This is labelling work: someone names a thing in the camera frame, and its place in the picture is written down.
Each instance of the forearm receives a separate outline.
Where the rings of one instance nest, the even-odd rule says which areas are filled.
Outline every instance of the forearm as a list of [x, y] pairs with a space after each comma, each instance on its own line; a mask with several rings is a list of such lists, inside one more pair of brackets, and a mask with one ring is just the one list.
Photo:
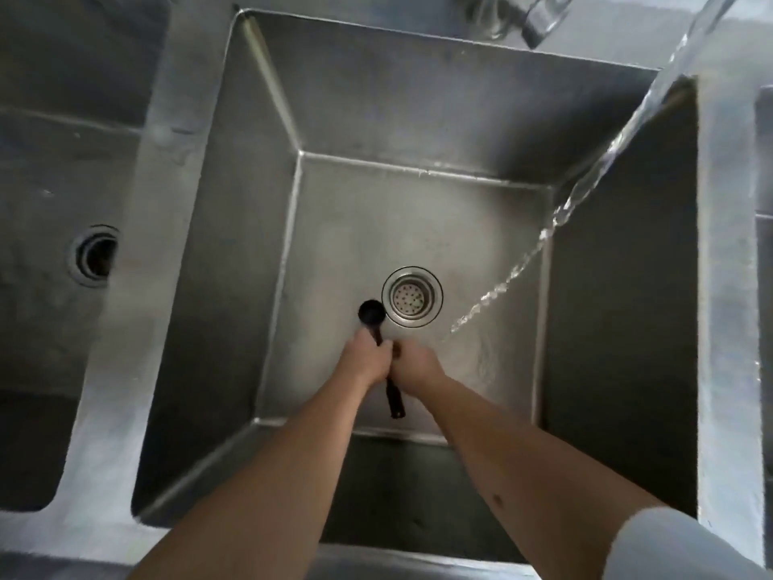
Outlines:
[[248, 466], [169, 532], [131, 580], [302, 578], [364, 392], [329, 380]]
[[600, 578], [623, 523], [661, 503], [594, 459], [442, 377], [420, 398], [544, 580]]

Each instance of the hand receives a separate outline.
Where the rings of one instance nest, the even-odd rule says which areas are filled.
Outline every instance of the hand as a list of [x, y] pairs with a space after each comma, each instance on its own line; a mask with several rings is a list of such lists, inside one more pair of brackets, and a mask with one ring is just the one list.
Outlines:
[[391, 363], [392, 341], [385, 340], [377, 346], [370, 332], [362, 328], [343, 347], [333, 378], [352, 382], [367, 391], [387, 378]]
[[404, 392], [421, 399], [422, 393], [445, 377], [438, 356], [431, 348], [414, 340], [394, 344], [391, 376]]

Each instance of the sink drain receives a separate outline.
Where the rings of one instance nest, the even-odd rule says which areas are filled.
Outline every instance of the sink drain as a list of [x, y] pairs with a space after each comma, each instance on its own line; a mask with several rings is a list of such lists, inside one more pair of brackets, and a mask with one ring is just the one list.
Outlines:
[[384, 283], [381, 302], [392, 321], [407, 328], [420, 328], [438, 317], [443, 290], [430, 271], [404, 267]]
[[70, 247], [67, 268], [76, 281], [86, 287], [103, 287], [118, 249], [118, 230], [112, 226], [92, 226]]

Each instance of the white sleeve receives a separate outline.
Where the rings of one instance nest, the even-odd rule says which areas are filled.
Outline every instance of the white sleeve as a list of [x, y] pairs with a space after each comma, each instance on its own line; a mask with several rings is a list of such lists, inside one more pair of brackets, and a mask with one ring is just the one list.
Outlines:
[[645, 509], [612, 542], [603, 580], [771, 580], [692, 517], [666, 507]]

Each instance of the water stream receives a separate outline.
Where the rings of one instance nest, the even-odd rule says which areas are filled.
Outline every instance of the water stream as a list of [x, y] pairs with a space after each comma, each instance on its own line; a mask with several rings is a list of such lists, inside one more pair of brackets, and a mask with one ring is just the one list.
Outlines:
[[534, 248], [525, 253], [509, 272], [507, 278], [483, 295], [470, 311], [454, 321], [451, 333], [458, 331], [465, 323], [474, 318], [499, 295], [505, 293], [510, 283], [523, 273], [529, 263], [545, 248], [558, 228], [562, 227], [574, 213], [577, 206], [598, 186], [607, 174], [615, 159], [631, 144], [637, 132], [654, 116], [674, 82], [690, 67], [692, 61], [703, 47], [706, 38], [717, 28], [717, 24], [733, 5], [735, 0], [707, 0], [700, 12], [692, 20], [687, 33], [680, 40], [676, 50], [652, 81], [642, 103], [636, 108], [626, 125], [607, 146], [604, 153], [588, 168], [575, 183], [566, 201], [555, 208], [550, 222], [540, 232]]

